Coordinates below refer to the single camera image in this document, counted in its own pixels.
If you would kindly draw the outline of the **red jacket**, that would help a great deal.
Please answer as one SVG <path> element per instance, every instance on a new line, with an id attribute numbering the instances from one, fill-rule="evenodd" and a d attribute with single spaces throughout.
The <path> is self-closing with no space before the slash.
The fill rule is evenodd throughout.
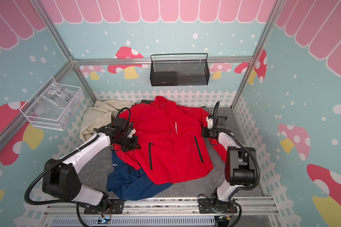
<path id="1" fill-rule="evenodd" d="M 133 123 L 141 148 L 124 152 L 115 145 L 114 149 L 122 161 L 143 169 L 155 184 L 205 177 L 214 168 L 202 136 L 208 116 L 202 108 L 180 106 L 158 96 L 120 114 Z"/>

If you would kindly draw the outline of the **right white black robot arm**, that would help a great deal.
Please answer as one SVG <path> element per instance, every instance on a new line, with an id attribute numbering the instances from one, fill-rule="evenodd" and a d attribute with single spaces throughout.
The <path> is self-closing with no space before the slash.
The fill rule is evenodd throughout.
<path id="1" fill-rule="evenodd" d="M 220 145 L 226 150 L 224 176 L 221 186 L 215 189 L 212 197 L 199 196 L 200 213 L 241 213 L 234 196 L 239 191 L 251 191 L 260 181 L 260 168 L 256 160 L 256 150 L 243 145 L 226 129 L 226 117 L 218 115 L 220 102 L 216 102 L 210 115 L 206 118 L 207 127 L 202 136 L 210 139 L 210 144 Z"/>

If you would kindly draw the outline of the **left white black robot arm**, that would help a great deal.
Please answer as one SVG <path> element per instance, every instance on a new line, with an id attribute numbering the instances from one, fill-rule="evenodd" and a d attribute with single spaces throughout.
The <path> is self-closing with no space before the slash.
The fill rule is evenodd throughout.
<path id="1" fill-rule="evenodd" d="M 44 171 L 28 186 L 24 200 L 29 205 L 39 206 L 52 203 L 72 203 L 78 207 L 89 208 L 98 213 L 105 213 L 111 208 L 107 193 L 83 185 L 78 177 L 81 169 L 100 151 L 111 146 L 120 146 L 121 152 L 140 149 L 130 117 L 122 118 L 120 114 L 131 114 L 128 107 L 119 110 L 115 119 L 100 128 L 94 129 L 94 135 L 74 151 L 55 160 L 46 162 Z M 42 191 L 55 199 L 34 201 L 30 194 L 34 186 L 42 181 Z"/>

